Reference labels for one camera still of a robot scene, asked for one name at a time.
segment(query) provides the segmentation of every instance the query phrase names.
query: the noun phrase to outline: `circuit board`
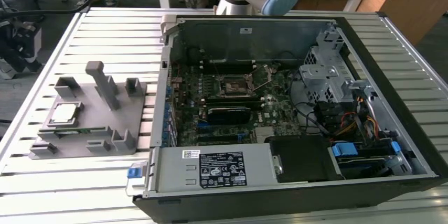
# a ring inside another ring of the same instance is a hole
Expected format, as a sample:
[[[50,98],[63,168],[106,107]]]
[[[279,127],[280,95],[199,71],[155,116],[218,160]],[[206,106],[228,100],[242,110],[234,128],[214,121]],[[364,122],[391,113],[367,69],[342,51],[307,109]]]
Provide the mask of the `circuit board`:
[[[174,67],[178,146],[256,143],[258,127],[272,127],[276,136],[302,134],[298,112],[286,93],[291,70],[278,70],[276,67],[272,64],[255,64],[254,74],[246,75],[246,79],[242,74],[204,74],[199,66]],[[248,122],[238,125],[210,125],[207,113],[211,109],[243,106],[238,102],[206,104],[206,99],[222,102],[235,97],[252,99],[254,103],[260,104],[258,109],[250,111]]]

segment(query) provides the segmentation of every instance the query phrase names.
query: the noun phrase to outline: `power supply label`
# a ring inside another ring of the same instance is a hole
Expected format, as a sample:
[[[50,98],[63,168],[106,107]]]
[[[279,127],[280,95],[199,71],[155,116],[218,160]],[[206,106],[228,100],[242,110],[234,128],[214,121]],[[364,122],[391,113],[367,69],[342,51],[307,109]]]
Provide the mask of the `power supply label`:
[[[200,154],[199,167],[204,189],[247,186],[243,152]]]

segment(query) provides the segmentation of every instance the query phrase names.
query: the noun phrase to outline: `floor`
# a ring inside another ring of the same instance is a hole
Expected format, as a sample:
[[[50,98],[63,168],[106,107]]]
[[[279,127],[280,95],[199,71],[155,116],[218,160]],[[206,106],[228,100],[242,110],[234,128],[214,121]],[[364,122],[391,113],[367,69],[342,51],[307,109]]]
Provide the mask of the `floor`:
[[[72,9],[78,0],[40,0],[43,9]],[[180,0],[171,0],[171,6],[175,8],[184,7]],[[118,7],[160,7],[159,0],[119,0]],[[43,48],[39,52],[39,61],[46,63],[52,50],[60,40],[66,27],[72,19],[71,15],[59,15],[47,18],[43,25]],[[442,17],[438,24],[427,34],[416,49],[428,60],[430,64],[448,81],[448,17]],[[26,99],[30,89],[35,83],[38,75],[34,73],[22,73],[14,80],[0,79],[0,119],[12,120]],[[7,124],[0,123],[0,136],[7,131]]]

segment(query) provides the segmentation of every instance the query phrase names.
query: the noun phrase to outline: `metal slotted table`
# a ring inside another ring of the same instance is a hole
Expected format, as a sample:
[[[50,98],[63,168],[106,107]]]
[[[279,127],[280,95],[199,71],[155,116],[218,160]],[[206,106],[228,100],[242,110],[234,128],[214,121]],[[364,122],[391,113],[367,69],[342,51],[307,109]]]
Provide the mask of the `metal slotted table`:
[[[134,206],[124,188],[127,169],[148,158],[152,112],[160,68],[160,19],[164,14],[212,14],[211,10],[94,8],[76,14],[0,142],[2,223],[154,223]],[[448,88],[390,23],[374,13],[294,12],[296,16],[344,16],[404,99],[443,157],[448,160]],[[116,82],[148,83],[139,150],[131,156],[31,160],[27,157],[47,117],[62,76],[94,83],[84,73],[104,62]],[[428,223],[448,222],[448,189],[406,194],[376,207],[207,223]]]

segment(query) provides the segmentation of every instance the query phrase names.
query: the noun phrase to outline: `motherboard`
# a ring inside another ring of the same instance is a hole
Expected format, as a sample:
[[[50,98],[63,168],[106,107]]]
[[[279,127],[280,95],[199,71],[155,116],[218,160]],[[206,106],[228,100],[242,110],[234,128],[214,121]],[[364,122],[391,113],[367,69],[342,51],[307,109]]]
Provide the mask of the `motherboard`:
[[[274,135],[300,135],[291,76],[278,63],[174,64],[178,146],[263,143]]]

